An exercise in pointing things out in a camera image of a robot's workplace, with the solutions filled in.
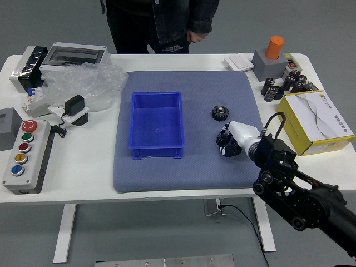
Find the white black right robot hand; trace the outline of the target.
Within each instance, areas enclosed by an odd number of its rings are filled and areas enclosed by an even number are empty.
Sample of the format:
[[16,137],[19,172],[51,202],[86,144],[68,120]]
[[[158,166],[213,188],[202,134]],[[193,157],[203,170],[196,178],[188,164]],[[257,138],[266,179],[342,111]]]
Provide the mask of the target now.
[[260,140],[260,132],[256,127],[235,121],[225,124],[216,137],[216,143],[223,156],[233,157],[244,151],[251,160]]

